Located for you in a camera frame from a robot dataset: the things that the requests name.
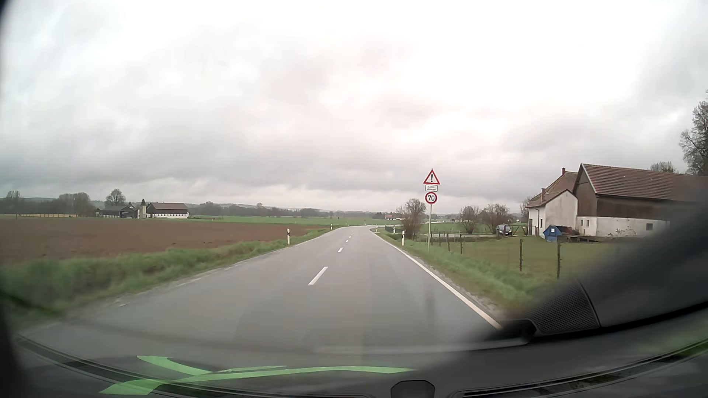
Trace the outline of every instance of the grass verge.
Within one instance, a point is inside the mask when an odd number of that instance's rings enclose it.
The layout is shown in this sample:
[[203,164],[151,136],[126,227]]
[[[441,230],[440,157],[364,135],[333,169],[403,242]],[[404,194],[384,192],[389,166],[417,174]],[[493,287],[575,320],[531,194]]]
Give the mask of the grass verge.
[[[318,237],[329,228],[291,237],[291,244]],[[168,249],[107,258],[35,260],[0,268],[10,324],[28,326],[67,310],[285,248],[285,239],[242,241],[215,249]]]
[[[379,236],[397,247],[401,246],[400,234],[398,239],[394,239],[392,234]],[[546,275],[505,269],[487,260],[448,251],[447,246],[431,245],[428,251],[427,243],[406,240],[406,246],[402,249],[434,266],[468,292],[493,300],[505,312],[514,312],[538,300],[540,290],[555,281]]]

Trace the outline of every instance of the windshield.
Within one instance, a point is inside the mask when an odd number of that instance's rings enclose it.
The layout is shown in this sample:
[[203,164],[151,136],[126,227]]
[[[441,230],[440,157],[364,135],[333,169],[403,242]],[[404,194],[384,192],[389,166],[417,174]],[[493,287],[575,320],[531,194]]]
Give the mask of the windshield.
[[96,394],[449,363],[696,210],[706,15],[12,1],[4,316],[23,349],[119,370]]

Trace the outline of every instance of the brown soil field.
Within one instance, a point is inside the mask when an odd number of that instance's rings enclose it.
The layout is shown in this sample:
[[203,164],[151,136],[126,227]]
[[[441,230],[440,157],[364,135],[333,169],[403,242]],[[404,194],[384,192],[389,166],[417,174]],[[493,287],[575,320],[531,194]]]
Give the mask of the brown soil field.
[[35,258],[104,257],[164,251],[170,247],[205,248],[238,241],[300,236],[316,226],[245,224],[185,220],[96,218],[0,218],[0,261]]

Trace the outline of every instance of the triangular warning sign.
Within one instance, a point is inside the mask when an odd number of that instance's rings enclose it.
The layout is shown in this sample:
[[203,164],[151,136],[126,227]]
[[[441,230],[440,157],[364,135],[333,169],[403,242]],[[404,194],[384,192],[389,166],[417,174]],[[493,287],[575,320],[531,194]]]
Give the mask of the triangular warning sign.
[[438,176],[435,175],[435,172],[430,169],[430,173],[428,173],[428,176],[426,177],[426,180],[423,181],[424,184],[433,184],[433,185],[440,185],[440,181],[438,180]]

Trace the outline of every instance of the farm building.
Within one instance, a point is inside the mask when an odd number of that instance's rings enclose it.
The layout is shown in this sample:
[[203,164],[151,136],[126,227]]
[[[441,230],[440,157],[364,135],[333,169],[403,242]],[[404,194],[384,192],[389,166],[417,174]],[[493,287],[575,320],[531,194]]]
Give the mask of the farm building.
[[[574,179],[570,188],[568,175]],[[581,164],[577,173],[563,173],[532,200],[529,225],[537,226],[536,235],[544,223],[587,237],[644,237],[691,210],[706,188],[706,176]]]
[[96,215],[99,217],[113,218],[137,218],[139,210],[128,203],[127,205],[106,206],[105,209],[96,209]]
[[541,189],[528,203],[530,234],[541,235],[549,225],[576,228],[578,199],[573,194],[577,173],[561,170],[561,176]]
[[153,202],[147,206],[148,218],[187,218],[189,210],[184,203]]

